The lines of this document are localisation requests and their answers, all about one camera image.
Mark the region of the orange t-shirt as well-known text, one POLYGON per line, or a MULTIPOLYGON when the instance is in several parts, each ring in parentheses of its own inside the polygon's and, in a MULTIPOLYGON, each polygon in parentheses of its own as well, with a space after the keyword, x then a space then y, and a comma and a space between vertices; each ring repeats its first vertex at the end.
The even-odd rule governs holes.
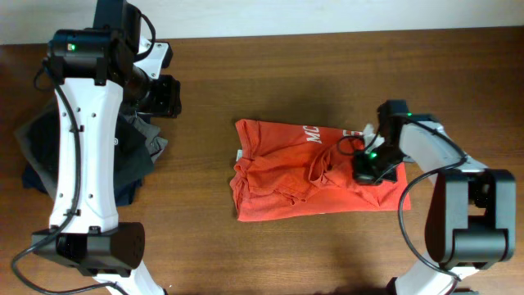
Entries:
POLYGON ((345 211, 394 211, 407 185, 358 184, 350 153, 366 143, 359 131, 241 119, 242 146, 230 182, 237 219, 279 220, 345 211))

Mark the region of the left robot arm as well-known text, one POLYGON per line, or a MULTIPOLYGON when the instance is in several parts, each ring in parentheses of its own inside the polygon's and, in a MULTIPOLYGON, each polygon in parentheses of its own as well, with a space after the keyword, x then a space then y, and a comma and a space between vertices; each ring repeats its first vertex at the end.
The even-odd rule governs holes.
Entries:
POLYGON ((114 195, 120 108, 169 118, 182 110, 180 83, 165 73, 171 46, 143 37, 146 22, 125 0, 100 0, 93 25, 58 30, 43 62, 59 109, 59 167, 49 225, 30 251, 114 294, 163 293, 143 261, 145 229, 120 221, 114 195))

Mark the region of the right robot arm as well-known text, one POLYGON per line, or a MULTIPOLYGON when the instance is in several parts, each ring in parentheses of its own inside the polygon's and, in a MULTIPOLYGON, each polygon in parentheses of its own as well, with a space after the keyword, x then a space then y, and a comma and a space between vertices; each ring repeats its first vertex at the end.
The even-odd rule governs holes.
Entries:
POLYGON ((470 157, 430 114, 413 114, 404 100, 377 109, 379 126, 364 134, 364 149, 352 162, 359 184, 398 179, 396 168, 413 162, 422 174, 403 190, 397 206, 401 234, 415 264, 394 277, 386 292, 395 295, 456 294, 468 276, 508 261, 516 249, 516 180, 508 170, 491 169, 470 157), (425 225, 426 251, 411 242, 404 223, 409 191, 433 184, 425 225))

